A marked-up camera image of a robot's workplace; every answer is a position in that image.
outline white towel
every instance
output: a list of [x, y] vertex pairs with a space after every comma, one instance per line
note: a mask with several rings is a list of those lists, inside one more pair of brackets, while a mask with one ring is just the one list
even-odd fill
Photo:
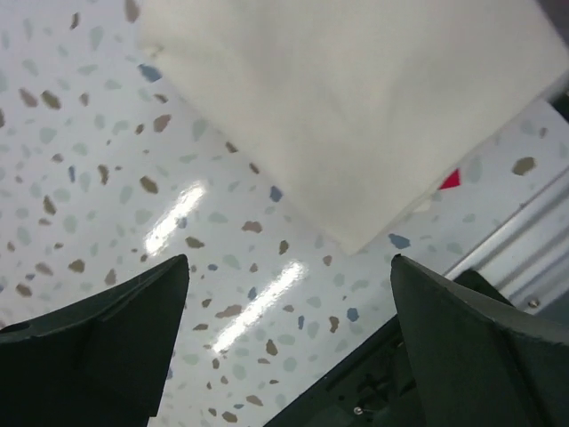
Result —
[[146, 0], [140, 46], [348, 253], [569, 68], [533, 0]]

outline blue speck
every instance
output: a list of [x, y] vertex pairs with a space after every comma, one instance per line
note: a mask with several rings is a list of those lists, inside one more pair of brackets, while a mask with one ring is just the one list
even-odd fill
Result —
[[146, 78], [150, 83], [154, 83], [156, 80], [160, 80], [162, 78], [160, 71], [149, 65], [140, 64], [139, 70], [144, 78]]
[[252, 301], [255, 298], [257, 298], [257, 288], [254, 286], [251, 288], [251, 290], [249, 291], [249, 294], [247, 294], [247, 297]]
[[75, 167], [70, 166], [68, 169], [68, 173], [69, 173], [69, 179], [71, 180], [71, 182], [75, 182]]
[[275, 187], [274, 185], [270, 188], [270, 199], [273, 202], [278, 202], [283, 197], [283, 193], [280, 189]]
[[178, 218], [178, 220], [176, 221], [176, 225], [178, 226], [179, 229], [185, 229], [188, 226], [188, 218], [186, 218], [185, 216], [182, 218]]
[[359, 313], [357, 312], [357, 309], [354, 308], [348, 309], [348, 319], [351, 322], [355, 322], [356, 320], [359, 319]]
[[405, 249], [411, 245], [411, 240], [404, 238], [403, 236], [398, 236], [397, 234], [389, 234], [389, 240], [394, 247], [397, 249]]

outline brown speck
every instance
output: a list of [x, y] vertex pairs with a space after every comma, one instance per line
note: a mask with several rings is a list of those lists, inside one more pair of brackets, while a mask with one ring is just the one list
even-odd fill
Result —
[[330, 316], [330, 332], [334, 333], [338, 330], [338, 325], [340, 324], [340, 320], [335, 316]]
[[45, 262], [39, 262], [36, 264], [36, 271], [40, 274], [45, 274], [45, 276], [53, 276], [53, 271], [50, 266]]
[[161, 93], [155, 93], [154, 97], [159, 100], [160, 102], [162, 102], [163, 104], [165, 104], [166, 102], [168, 102], [168, 97], [166, 95], [162, 95]]
[[44, 210], [46, 214], [55, 215], [57, 209], [49, 196], [44, 197]]
[[530, 172], [536, 166], [535, 159], [533, 157], [524, 157], [516, 161], [514, 167], [512, 167], [512, 173], [520, 176], [524, 176]]
[[265, 346], [265, 350], [267, 350], [267, 353], [270, 354], [271, 356], [276, 356], [278, 354], [278, 349], [276, 348], [276, 345], [273, 342], [273, 340], [267, 341], [267, 345]]
[[288, 251], [288, 242], [286, 240], [281, 240], [281, 243], [278, 246], [278, 254], [285, 254], [286, 251]]
[[73, 14], [73, 16], [71, 17], [71, 29], [75, 29], [77, 28], [77, 25], [79, 25], [79, 12], [75, 12]]
[[241, 314], [242, 307], [239, 304], [230, 305], [224, 311], [215, 314], [216, 318], [232, 318]]
[[228, 423], [236, 423], [237, 422], [237, 415], [231, 414], [230, 412], [224, 412], [221, 416]]
[[55, 96], [53, 93], [51, 93], [50, 91], [43, 91], [42, 92], [42, 100], [45, 102], [45, 104], [50, 109], [60, 109], [61, 108], [60, 99], [57, 96]]
[[186, 238], [186, 245], [193, 247], [194, 249], [199, 249], [200, 247], [204, 247], [205, 243], [201, 240], [198, 240], [197, 238], [189, 237]]
[[247, 221], [243, 227], [241, 227], [241, 230], [252, 231], [253, 233], [259, 234], [263, 231], [263, 228], [258, 221]]
[[20, 97], [21, 100], [24, 101], [26, 107], [35, 108], [37, 107], [37, 98], [28, 92], [23, 87], [20, 88]]
[[116, 283], [115, 269], [110, 269], [110, 271], [107, 273], [107, 276], [105, 276], [105, 285], [113, 286], [115, 283]]
[[152, 194], [158, 193], [158, 186], [148, 176], [144, 175], [142, 178], [139, 179], [139, 181], [142, 188], [146, 190], [148, 193]]
[[97, 170], [99, 171], [99, 175], [100, 175], [100, 183], [103, 185], [107, 185], [108, 167], [106, 167], [105, 165], [98, 165]]
[[26, 286], [23, 283], [19, 283], [16, 286], [16, 292], [25, 298], [32, 296], [32, 290], [29, 288], [29, 286]]
[[236, 146], [229, 141], [225, 143], [225, 148], [228, 149], [229, 153], [237, 153], [239, 151]]
[[79, 102], [81, 102], [85, 107], [89, 105], [89, 93], [81, 93], [79, 97]]
[[249, 403], [257, 406], [257, 407], [262, 407], [263, 406], [263, 402], [261, 399], [259, 399], [257, 396], [255, 396], [254, 394], [252, 394], [251, 396], [247, 396], [245, 398], [245, 400], [247, 400]]
[[83, 273], [85, 271], [85, 262], [83, 260], [74, 260], [68, 266], [75, 273]]
[[135, 22], [140, 15], [140, 8], [134, 0], [124, 0], [124, 16], [129, 22]]
[[52, 156], [52, 161], [53, 163], [61, 163], [63, 161], [63, 156], [61, 155], [61, 153], [54, 154]]
[[162, 132], [166, 126], [170, 123], [170, 119], [172, 118], [169, 114], [164, 114], [160, 117], [154, 119], [154, 132]]

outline red triangle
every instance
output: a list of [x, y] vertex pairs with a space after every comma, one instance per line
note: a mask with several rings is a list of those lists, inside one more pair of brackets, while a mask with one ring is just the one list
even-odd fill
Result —
[[454, 187], [459, 187], [461, 185], [461, 170], [457, 169], [449, 175], [449, 177], [443, 182], [438, 189], [453, 189]]

